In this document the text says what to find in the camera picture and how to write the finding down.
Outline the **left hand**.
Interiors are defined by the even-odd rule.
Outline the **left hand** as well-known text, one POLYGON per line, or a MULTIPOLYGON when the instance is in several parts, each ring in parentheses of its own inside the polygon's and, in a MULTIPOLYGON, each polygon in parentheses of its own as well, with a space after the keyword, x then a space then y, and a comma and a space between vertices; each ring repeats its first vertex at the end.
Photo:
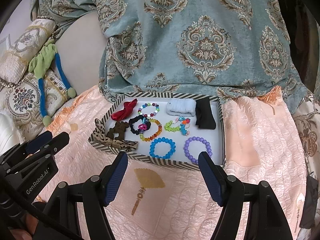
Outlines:
POLYGON ((11 234, 15 239, 32 240, 39 220, 26 212, 20 221, 21 226, 9 227, 11 234))

